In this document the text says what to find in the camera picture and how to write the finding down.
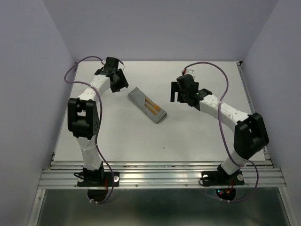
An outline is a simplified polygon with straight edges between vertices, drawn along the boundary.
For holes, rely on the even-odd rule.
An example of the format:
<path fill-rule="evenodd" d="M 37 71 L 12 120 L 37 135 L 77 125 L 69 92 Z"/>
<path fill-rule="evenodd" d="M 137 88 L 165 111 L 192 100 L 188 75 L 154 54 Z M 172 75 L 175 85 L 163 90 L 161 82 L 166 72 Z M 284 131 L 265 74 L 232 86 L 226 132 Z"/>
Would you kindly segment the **orange plastic fork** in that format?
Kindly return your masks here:
<path fill-rule="evenodd" d="M 152 101 L 150 101 L 149 99 L 145 99 L 149 104 L 151 104 L 152 106 L 153 106 L 153 108 L 156 110 L 156 111 L 160 111 L 161 110 L 161 108 L 158 106 L 158 105 L 156 105 L 156 104 L 154 104 Z"/>

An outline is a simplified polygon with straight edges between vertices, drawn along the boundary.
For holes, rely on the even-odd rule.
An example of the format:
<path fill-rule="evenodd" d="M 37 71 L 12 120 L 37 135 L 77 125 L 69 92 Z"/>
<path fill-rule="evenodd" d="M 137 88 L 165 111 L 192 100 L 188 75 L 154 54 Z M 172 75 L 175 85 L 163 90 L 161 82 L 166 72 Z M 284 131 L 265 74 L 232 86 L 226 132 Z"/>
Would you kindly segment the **grey cloth napkin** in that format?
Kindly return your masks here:
<path fill-rule="evenodd" d="M 128 94 L 128 98 L 155 124 L 162 122 L 167 117 L 166 111 L 154 103 L 138 87 L 135 87 Z"/>

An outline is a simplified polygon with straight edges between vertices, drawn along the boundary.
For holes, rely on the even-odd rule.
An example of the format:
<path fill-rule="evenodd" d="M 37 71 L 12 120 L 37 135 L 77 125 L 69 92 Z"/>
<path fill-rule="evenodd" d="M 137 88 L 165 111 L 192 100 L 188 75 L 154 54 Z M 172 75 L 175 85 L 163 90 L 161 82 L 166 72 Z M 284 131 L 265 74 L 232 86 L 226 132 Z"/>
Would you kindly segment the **orange plastic knife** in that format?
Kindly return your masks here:
<path fill-rule="evenodd" d="M 148 102 L 144 104 L 154 115 L 157 115 L 157 111 Z"/>

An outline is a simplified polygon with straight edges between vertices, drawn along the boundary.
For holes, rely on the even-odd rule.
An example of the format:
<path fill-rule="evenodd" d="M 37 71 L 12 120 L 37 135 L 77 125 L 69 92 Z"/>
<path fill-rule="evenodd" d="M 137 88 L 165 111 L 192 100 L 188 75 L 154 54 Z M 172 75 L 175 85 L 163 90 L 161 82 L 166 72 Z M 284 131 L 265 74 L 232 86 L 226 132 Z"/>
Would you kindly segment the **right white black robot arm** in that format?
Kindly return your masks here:
<path fill-rule="evenodd" d="M 260 114 L 239 111 L 220 101 L 211 91 L 198 86 L 190 74 L 178 77 L 171 83 L 170 101 L 186 103 L 209 114 L 218 120 L 219 126 L 224 124 L 234 133 L 234 150 L 216 172 L 217 180 L 226 184 L 233 179 L 233 173 L 269 143 L 269 137 Z"/>

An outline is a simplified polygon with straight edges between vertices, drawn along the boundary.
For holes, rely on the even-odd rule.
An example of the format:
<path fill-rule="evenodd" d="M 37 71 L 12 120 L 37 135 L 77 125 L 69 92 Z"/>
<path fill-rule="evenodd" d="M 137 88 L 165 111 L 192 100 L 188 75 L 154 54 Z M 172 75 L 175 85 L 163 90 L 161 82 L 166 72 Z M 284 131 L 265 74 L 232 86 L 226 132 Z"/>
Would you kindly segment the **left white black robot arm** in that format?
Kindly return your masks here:
<path fill-rule="evenodd" d="M 79 96 L 68 100 L 67 128 L 76 138 L 84 161 L 82 172 L 75 173 L 75 176 L 81 181 L 88 179 L 95 186 L 104 182 L 103 164 L 107 162 L 97 143 L 103 115 L 102 95 L 107 90 L 115 93 L 128 88 L 123 70 L 119 67 L 121 60 L 107 57 L 101 64 L 90 83 L 64 79 L 68 84 L 86 86 Z"/>

